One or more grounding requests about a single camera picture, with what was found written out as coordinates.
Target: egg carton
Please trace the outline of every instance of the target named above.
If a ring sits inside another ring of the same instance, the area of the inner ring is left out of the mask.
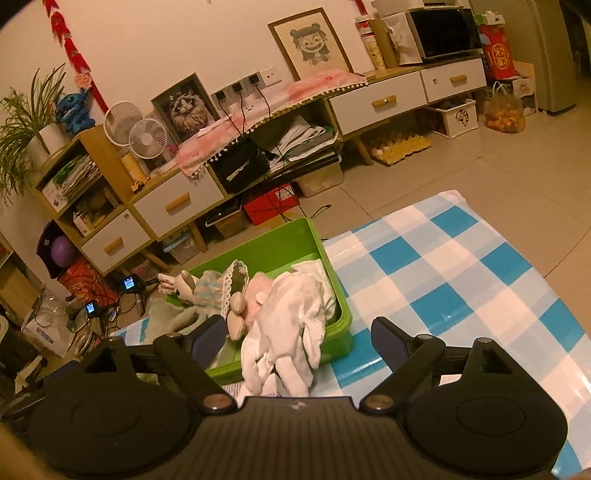
[[[418,134],[406,136],[400,132],[391,132],[370,140],[368,147],[373,158],[390,166],[408,155],[431,147],[431,141]]]

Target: drawer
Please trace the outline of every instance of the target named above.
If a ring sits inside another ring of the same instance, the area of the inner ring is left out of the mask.
[[[481,59],[421,70],[429,103],[486,86]]]
[[[149,241],[150,236],[126,210],[88,240],[82,253],[104,274]]]
[[[376,82],[329,102],[343,135],[427,104],[419,72]]]
[[[134,203],[134,207],[158,238],[162,238],[222,199],[223,194],[208,170],[201,168],[197,180],[179,172]]]

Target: purple ball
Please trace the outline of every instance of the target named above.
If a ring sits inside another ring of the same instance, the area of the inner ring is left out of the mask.
[[[51,259],[58,267],[68,268],[78,258],[78,250],[65,235],[57,237],[51,244]]]

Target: blue and white checkered tablecloth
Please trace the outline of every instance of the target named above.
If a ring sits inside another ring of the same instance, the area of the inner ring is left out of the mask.
[[[353,312],[353,351],[314,373],[313,396],[356,405],[390,370],[369,327],[385,316],[448,345],[494,338],[563,409],[554,474],[591,467],[591,340],[538,272],[458,192],[443,192],[324,243]],[[148,320],[120,335],[139,343]]]

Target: small camera screen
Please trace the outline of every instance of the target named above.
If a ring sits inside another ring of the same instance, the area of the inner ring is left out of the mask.
[[[127,277],[123,281],[123,285],[125,286],[125,290],[129,290],[130,288],[135,287],[134,279],[132,277]]]

